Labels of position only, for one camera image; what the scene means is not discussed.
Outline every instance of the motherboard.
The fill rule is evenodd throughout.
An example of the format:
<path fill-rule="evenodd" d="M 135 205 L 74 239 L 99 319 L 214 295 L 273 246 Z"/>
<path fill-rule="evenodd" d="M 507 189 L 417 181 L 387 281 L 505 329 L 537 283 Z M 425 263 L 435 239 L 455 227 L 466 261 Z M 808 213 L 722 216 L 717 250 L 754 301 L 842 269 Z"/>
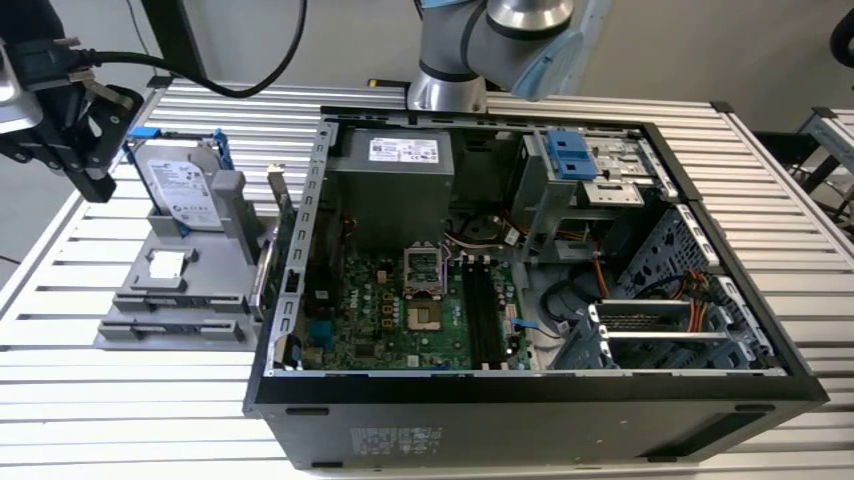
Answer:
<path fill-rule="evenodd" d="M 347 257 L 338 314 L 310 324 L 306 368 L 530 368 L 509 265 L 451 261 L 439 252 L 417 245 L 394 257 Z"/>

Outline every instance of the slotted metal table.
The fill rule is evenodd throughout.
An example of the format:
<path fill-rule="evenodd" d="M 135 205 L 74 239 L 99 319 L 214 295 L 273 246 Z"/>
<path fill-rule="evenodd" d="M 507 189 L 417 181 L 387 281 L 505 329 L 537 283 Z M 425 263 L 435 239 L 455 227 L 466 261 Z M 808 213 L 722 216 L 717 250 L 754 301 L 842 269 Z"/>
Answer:
<path fill-rule="evenodd" d="M 322 104 L 403 108 L 403 91 L 275 87 L 234 100 L 176 82 L 151 92 L 140 123 L 223 128 L 246 196 L 273 211 L 266 168 L 286 166 L 299 200 Z M 854 478 L 854 252 L 738 117 L 709 103 L 553 97 L 533 104 L 503 94 L 491 95 L 490 111 L 658 125 L 830 403 L 700 465 L 313 475 Z M 295 472 L 266 424 L 241 413 L 253 353 L 91 348 L 150 228 L 136 172 L 119 164 L 115 177 L 108 204 L 71 196 L 0 293 L 0 478 L 286 478 Z"/>

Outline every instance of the blue plastic latch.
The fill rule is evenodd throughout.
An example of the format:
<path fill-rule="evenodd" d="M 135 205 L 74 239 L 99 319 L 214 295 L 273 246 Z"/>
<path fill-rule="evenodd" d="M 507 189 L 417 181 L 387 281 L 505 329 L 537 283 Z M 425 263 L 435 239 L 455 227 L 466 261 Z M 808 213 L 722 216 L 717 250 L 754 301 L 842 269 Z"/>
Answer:
<path fill-rule="evenodd" d="M 511 323 L 522 328 L 539 328 L 539 323 L 533 320 L 522 320 L 521 318 L 514 318 L 511 320 Z"/>
<path fill-rule="evenodd" d="M 160 136 L 160 129 L 156 127 L 136 127 L 128 133 L 131 138 L 152 139 Z"/>
<path fill-rule="evenodd" d="M 222 129 L 214 130 L 214 141 L 219 146 L 219 165 L 226 170 L 234 170 L 235 164 L 231 161 L 231 148 L 229 148 L 229 137 Z"/>
<path fill-rule="evenodd" d="M 558 178 L 565 180 L 593 180 L 599 175 L 597 164 L 587 152 L 587 142 L 578 132 L 549 130 L 546 151 L 555 166 Z"/>

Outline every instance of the power supply label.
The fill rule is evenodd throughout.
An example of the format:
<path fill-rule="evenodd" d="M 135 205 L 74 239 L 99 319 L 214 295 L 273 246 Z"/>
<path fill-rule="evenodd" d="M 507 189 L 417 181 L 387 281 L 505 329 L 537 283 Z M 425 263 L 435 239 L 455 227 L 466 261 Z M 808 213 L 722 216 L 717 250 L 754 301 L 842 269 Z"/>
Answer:
<path fill-rule="evenodd" d="M 429 455 L 439 451 L 442 427 L 351 428 L 357 455 Z"/>
<path fill-rule="evenodd" d="M 371 140 L 371 162 L 439 163 L 437 140 L 374 138 Z"/>
<path fill-rule="evenodd" d="M 148 169 L 172 218 L 190 228 L 222 227 L 202 169 L 170 160 L 151 160 Z"/>

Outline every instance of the green circuit board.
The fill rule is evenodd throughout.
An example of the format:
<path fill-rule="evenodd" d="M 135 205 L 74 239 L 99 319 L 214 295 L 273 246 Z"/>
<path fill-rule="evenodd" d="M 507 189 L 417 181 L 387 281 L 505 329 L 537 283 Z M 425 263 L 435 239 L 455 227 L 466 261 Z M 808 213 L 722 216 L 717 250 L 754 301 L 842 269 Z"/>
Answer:
<path fill-rule="evenodd" d="M 333 321 L 333 342 L 329 345 L 331 348 L 323 352 L 323 369 L 471 369 L 461 268 L 453 263 L 449 266 L 449 288 L 441 301 L 406 299 L 402 293 L 403 256 L 351 256 L 345 266 L 342 314 Z M 507 265 L 498 264 L 493 269 L 493 281 L 497 292 L 506 292 L 507 286 L 513 285 Z M 515 305 L 517 298 L 505 298 L 503 301 Z M 426 323 L 427 311 L 419 308 L 427 304 L 438 309 L 430 312 L 433 323 Z M 505 332 L 509 325 L 505 321 L 506 307 L 497 302 L 495 309 L 499 313 L 499 329 Z M 414 330 L 413 325 L 431 329 Z M 517 338 L 521 348 L 507 358 L 509 368 L 527 369 L 530 363 L 525 335 Z"/>

